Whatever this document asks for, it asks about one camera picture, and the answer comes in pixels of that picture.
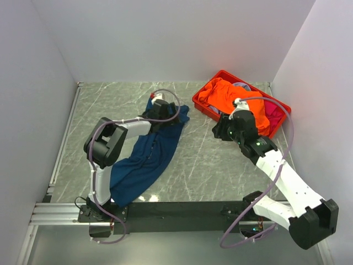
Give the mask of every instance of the navy garment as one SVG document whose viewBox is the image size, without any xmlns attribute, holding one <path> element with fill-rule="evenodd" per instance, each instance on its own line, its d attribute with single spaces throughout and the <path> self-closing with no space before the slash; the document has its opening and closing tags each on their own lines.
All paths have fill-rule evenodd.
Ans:
<svg viewBox="0 0 353 265">
<path fill-rule="evenodd" d="M 146 110 L 151 109 L 149 99 Z M 189 107 L 180 108 L 180 123 L 140 136 L 131 156 L 115 163 L 110 175 L 110 193 L 115 203 L 124 207 L 140 196 L 167 168 L 175 153 L 184 124 L 190 119 Z"/>
</svg>

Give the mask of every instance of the clothing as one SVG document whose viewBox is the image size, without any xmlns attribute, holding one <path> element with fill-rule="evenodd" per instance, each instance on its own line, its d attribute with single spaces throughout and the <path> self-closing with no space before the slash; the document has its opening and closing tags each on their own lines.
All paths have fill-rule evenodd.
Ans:
<svg viewBox="0 0 353 265">
<path fill-rule="evenodd" d="M 235 87 L 222 78 L 215 78 L 205 85 L 199 93 L 199 101 L 205 106 L 214 106 L 223 113 L 230 114 L 236 98 L 262 97 L 257 91 L 246 91 L 243 87 Z M 255 116 L 256 127 L 260 135 L 270 135 L 270 122 L 266 117 L 265 104 L 262 99 L 248 101 L 249 109 Z"/>
<path fill-rule="evenodd" d="M 149 99 L 146 110 L 152 108 Z M 177 148 L 189 107 L 180 108 L 180 123 L 140 136 L 131 156 L 115 163 L 110 175 L 110 193 L 114 202 L 123 207 L 140 196 L 167 168 Z"/>
<path fill-rule="evenodd" d="M 267 100 L 264 100 L 264 103 L 266 117 L 270 121 L 270 133 L 272 133 L 285 114 L 276 104 Z"/>
<path fill-rule="evenodd" d="M 215 108 L 214 106 L 209 106 L 210 109 L 212 109 L 215 113 L 217 113 L 218 115 L 221 115 L 222 112 L 219 111 L 217 108 Z"/>
<path fill-rule="evenodd" d="M 252 89 L 249 87 L 248 84 L 245 84 L 245 83 L 243 83 L 243 82 L 236 82 L 236 83 L 233 83 L 233 85 L 234 85 L 235 87 L 242 87 L 242 88 L 244 88 L 246 91 L 251 91 L 251 90 L 252 90 Z"/>
</svg>

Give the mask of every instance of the gray marble table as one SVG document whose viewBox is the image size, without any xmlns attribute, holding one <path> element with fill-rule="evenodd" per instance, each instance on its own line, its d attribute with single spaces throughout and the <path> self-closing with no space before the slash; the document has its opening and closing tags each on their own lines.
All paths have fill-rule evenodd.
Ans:
<svg viewBox="0 0 353 265">
<path fill-rule="evenodd" d="M 190 107 L 190 121 L 184 126 L 179 145 L 168 168 L 137 202 L 185 202 L 241 200 L 255 190 L 265 190 L 269 178 L 257 169 L 233 142 L 213 138 L 216 122 L 194 108 L 192 96 L 202 82 L 115 82 L 84 83 L 73 114 L 63 158 L 58 169 L 51 202 L 71 203 L 87 196 L 90 185 L 89 164 L 83 144 L 97 121 L 128 119 L 141 114 L 151 92 L 159 88 L 175 92 Z M 266 93 L 268 83 L 252 83 Z M 137 138 L 128 139 L 120 158 L 129 157 Z M 280 149 L 286 147 L 282 130 L 274 137 Z M 284 200 L 274 188 L 270 196 Z"/>
</svg>

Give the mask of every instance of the orange cloth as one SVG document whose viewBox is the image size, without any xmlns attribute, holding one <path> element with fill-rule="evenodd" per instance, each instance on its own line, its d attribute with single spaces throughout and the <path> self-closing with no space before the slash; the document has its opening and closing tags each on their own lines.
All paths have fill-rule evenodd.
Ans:
<svg viewBox="0 0 353 265">
<path fill-rule="evenodd" d="M 236 98 L 262 97 L 260 92 L 246 91 L 243 87 L 235 87 L 222 78 L 215 78 L 200 92 L 199 101 L 207 107 L 214 106 L 221 112 L 230 114 Z M 270 135 L 270 122 L 265 114 L 265 104 L 262 99 L 248 101 L 249 109 L 255 116 L 256 127 L 260 135 Z"/>
</svg>

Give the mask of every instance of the red plastic tray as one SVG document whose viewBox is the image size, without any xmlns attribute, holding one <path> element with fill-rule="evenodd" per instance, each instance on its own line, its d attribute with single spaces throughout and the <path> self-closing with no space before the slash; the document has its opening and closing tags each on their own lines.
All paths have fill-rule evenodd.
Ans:
<svg viewBox="0 0 353 265">
<path fill-rule="evenodd" d="M 236 82 L 243 82 L 245 84 L 248 84 L 249 87 L 252 89 L 252 91 L 258 91 L 260 92 L 263 97 L 266 97 L 266 98 L 271 98 L 271 99 L 274 99 L 275 101 L 277 101 L 278 103 L 280 103 L 285 109 L 286 111 L 288 111 L 289 113 L 291 113 L 292 109 L 280 102 L 279 100 L 271 97 L 270 95 L 262 92 L 261 90 L 258 90 L 256 87 L 252 86 L 251 84 L 249 83 L 246 83 L 245 81 L 239 79 L 238 77 L 235 77 L 233 76 L 232 74 L 228 73 L 227 71 L 225 70 L 220 70 L 218 73 L 216 73 L 215 76 L 213 76 L 211 78 L 212 79 L 215 79 L 217 77 L 221 77 L 222 79 L 230 82 L 230 83 L 236 83 Z M 220 119 L 220 115 L 215 113 L 213 110 L 209 109 L 207 106 L 203 105 L 201 102 L 199 102 L 198 98 L 199 98 L 199 94 L 200 92 L 204 91 L 205 90 L 205 85 L 192 97 L 192 101 L 195 103 L 195 108 L 198 109 L 200 112 L 206 114 L 208 117 L 210 117 L 211 119 L 215 120 L 215 121 L 218 121 Z M 286 115 L 284 114 L 284 116 L 281 118 L 280 122 L 277 124 L 277 126 L 273 129 L 273 131 L 270 133 L 269 137 L 272 138 L 274 137 L 274 135 L 276 134 L 276 132 L 278 131 L 278 129 L 281 127 L 282 123 L 286 120 Z"/>
</svg>

